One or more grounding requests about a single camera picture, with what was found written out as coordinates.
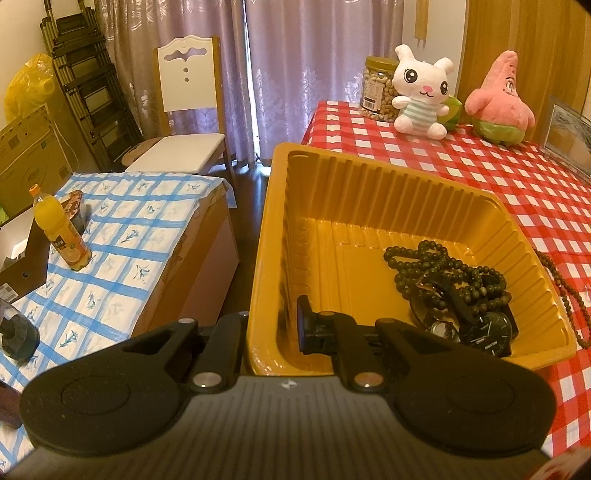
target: white chair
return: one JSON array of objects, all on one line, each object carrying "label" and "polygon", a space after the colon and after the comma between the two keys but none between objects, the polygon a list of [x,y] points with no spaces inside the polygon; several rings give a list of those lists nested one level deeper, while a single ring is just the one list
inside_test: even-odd
[{"label": "white chair", "polygon": [[[160,127],[165,137],[126,171],[207,174],[223,156],[230,183],[235,174],[226,143],[219,37],[189,35],[154,49],[154,70]],[[219,133],[171,135],[168,113],[216,108]]]}]

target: orange juice bottle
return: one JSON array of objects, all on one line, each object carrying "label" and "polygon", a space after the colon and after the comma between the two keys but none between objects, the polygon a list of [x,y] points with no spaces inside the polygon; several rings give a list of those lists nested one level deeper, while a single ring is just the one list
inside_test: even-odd
[{"label": "orange juice bottle", "polygon": [[60,201],[52,195],[42,193],[37,184],[33,185],[29,192],[34,197],[35,221],[56,247],[57,252],[76,272],[87,266],[92,253],[66,216]]}]

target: pink starfish plush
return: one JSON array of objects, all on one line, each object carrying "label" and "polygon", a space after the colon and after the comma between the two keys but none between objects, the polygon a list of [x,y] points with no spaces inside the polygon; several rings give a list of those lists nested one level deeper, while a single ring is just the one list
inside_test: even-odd
[{"label": "pink starfish plush", "polygon": [[515,89],[517,53],[504,51],[494,61],[482,87],[466,100],[465,110],[474,117],[477,134],[493,143],[514,145],[535,125],[535,116]]}]

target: purple curtain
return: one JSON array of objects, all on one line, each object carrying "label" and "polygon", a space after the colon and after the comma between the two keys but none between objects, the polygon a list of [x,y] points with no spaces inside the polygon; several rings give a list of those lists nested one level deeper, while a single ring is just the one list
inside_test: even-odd
[{"label": "purple curtain", "polygon": [[[146,138],[160,135],[153,50],[186,35],[218,35],[230,152],[254,161],[243,0],[96,0],[96,7],[119,81]],[[215,132],[216,111],[177,112],[171,126],[177,134]]]},{"label": "purple curtain", "polygon": [[394,57],[401,0],[247,0],[261,160],[300,142],[320,100],[357,102],[365,57]]}]

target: cardboard box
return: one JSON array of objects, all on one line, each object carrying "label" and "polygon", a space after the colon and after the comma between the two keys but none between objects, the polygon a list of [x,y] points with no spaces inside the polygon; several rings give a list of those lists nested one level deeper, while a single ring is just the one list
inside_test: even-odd
[{"label": "cardboard box", "polygon": [[32,185],[53,195],[71,175],[45,106],[0,132],[0,205],[10,218],[31,206]]},{"label": "cardboard box", "polygon": [[[19,245],[26,242],[24,254]],[[49,240],[33,219],[29,208],[0,228],[0,297],[18,300],[45,284]],[[6,261],[6,258],[17,260]]]}]

